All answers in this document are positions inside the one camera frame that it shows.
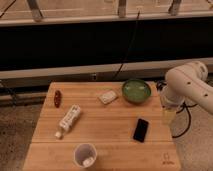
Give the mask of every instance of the paper cup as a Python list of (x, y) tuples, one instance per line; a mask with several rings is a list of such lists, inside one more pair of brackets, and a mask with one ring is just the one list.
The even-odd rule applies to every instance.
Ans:
[(92, 144), (80, 144), (74, 152), (74, 161), (81, 168), (91, 167), (97, 158), (97, 151)]

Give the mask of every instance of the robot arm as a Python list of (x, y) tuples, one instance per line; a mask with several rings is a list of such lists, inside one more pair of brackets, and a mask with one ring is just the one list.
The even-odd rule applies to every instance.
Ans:
[(207, 67), (199, 61), (169, 70), (160, 94), (163, 106), (178, 108), (187, 97), (213, 115), (213, 88), (205, 83), (207, 76)]

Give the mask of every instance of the smartphone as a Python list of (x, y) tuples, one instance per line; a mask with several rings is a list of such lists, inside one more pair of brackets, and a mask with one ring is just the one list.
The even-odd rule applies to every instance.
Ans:
[(138, 119), (138, 123), (133, 135), (133, 139), (144, 142), (149, 123), (143, 119)]

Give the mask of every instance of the small red object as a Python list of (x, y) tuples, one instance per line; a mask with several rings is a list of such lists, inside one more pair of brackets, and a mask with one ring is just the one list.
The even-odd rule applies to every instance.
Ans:
[(54, 104), (55, 104), (56, 108), (60, 107), (60, 104), (61, 104), (61, 92), (59, 90), (55, 91)]

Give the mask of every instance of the black panel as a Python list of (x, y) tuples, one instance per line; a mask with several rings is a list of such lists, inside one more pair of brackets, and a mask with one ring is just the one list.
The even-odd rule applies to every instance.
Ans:
[[(0, 70), (120, 63), (134, 21), (0, 28)], [(127, 62), (213, 56), (213, 18), (138, 23)]]

